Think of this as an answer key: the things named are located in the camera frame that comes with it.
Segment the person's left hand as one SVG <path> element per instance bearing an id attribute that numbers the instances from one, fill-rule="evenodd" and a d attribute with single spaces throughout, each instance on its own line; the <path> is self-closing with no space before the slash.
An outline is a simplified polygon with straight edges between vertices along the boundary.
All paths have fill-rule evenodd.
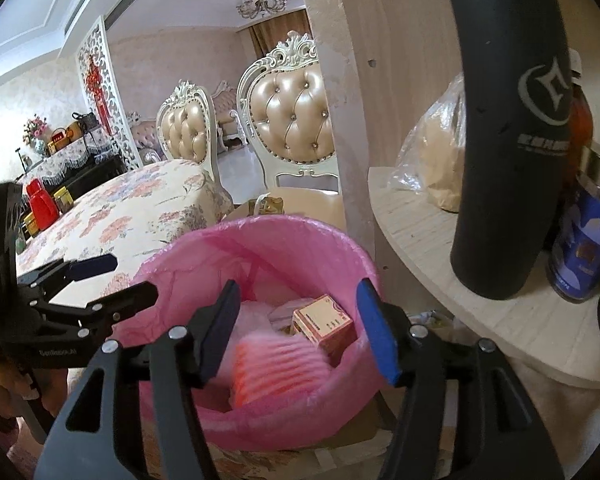
<path id="1" fill-rule="evenodd" d="M 67 370 L 34 370 L 42 405 L 51 415 L 57 416 L 68 396 Z M 34 396 L 30 382 L 10 363 L 0 364 L 0 416 L 15 417 L 18 411 L 11 403 L 12 394 L 23 399 Z"/>

